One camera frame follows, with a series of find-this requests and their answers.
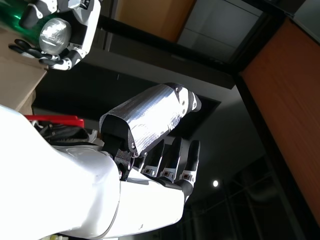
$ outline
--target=silver foil cover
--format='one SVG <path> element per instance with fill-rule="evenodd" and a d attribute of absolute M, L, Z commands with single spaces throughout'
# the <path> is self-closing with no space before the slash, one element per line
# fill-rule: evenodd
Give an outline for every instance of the silver foil cover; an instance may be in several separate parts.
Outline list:
<path fill-rule="evenodd" d="M 104 114 L 99 121 L 100 130 L 107 115 L 114 115 L 128 124 L 140 154 L 166 131 L 174 129 L 181 119 L 181 105 L 175 91 L 167 85 L 157 85 L 134 96 Z"/>

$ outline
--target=green object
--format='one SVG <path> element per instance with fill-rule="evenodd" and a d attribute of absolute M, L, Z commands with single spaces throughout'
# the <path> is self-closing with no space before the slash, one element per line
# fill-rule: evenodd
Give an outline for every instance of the green object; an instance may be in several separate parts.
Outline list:
<path fill-rule="evenodd" d="M 40 19 L 31 29 L 20 27 L 19 20 L 27 7 L 28 2 L 24 0 L 0 0 L 0 27 L 19 34 L 23 39 L 39 47 L 39 36 L 43 26 L 54 15 Z"/>

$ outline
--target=wooden panel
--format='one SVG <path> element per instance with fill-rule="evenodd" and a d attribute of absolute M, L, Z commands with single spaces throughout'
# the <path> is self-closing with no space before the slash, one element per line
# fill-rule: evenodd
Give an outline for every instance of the wooden panel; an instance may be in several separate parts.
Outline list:
<path fill-rule="evenodd" d="M 17 38 L 0 28 L 0 104 L 19 111 L 47 71 L 38 59 L 23 57 L 8 48 Z"/>
<path fill-rule="evenodd" d="M 320 47 L 288 19 L 242 73 L 320 224 Z"/>
<path fill-rule="evenodd" d="M 120 0 L 120 22 L 176 42 L 195 0 Z"/>

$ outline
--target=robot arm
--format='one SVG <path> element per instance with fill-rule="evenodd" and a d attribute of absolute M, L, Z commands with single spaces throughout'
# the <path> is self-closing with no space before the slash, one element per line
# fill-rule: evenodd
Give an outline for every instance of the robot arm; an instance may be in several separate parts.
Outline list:
<path fill-rule="evenodd" d="M 19 229 L 30 240 L 55 233 L 97 240 L 179 221 L 196 180 L 200 142 L 191 143 L 176 179 L 182 139 L 176 137 L 163 156 L 164 138 L 200 107 L 182 85 L 157 85 L 101 117 L 104 146 L 51 146 L 26 118 L 0 106 L 4 238 Z M 23 137 L 17 139 L 13 129 Z"/>
<path fill-rule="evenodd" d="M 70 70 L 90 51 L 97 28 L 101 4 L 99 0 L 34 0 L 24 11 L 20 26 L 30 29 L 38 20 L 51 14 L 67 14 L 72 35 L 67 48 L 60 55 L 51 55 L 31 47 L 27 42 L 16 39 L 16 45 L 9 48 L 26 57 L 39 59 L 39 62 L 52 69 Z"/>

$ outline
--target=robotic hand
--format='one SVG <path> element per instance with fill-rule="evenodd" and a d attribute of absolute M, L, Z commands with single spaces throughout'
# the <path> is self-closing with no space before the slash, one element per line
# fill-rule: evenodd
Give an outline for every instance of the robotic hand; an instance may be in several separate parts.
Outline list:
<path fill-rule="evenodd" d="M 164 138 L 200 108 L 182 85 L 151 87 L 100 118 L 104 146 L 98 146 L 49 145 L 26 118 L 0 106 L 3 237 L 19 229 L 28 240 L 55 233 L 98 240 L 176 223 L 194 188 L 200 142 L 191 142 L 176 179 L 183 140 L 176 137 L 163 155 Z"/>
<path fill-rule="evenodd" d="M 90 51 L 94 34 L 97 28 L 101 4 L 99 0 L 33 0 L 25 9 L 19 25 L 22 28 L 34 27 L 38 20 L 52 14 L 59 14 L 67 24 L 71 26 L 71 37 L 67 47 L 59 54 L 49 54 L 45 49 L 31 47 L 26 41 L 16 39 L 16 45 L 9 45 L 9 48 L 22 56 L 37 58 L 39 62 L 48 65 L 52 69 L 70 70 L 80 62 Z M 44 44 L 55 46 L 54 41 L 60 41 L 63 28 L 56 29 L 56 39 L 45 41 Z"/>

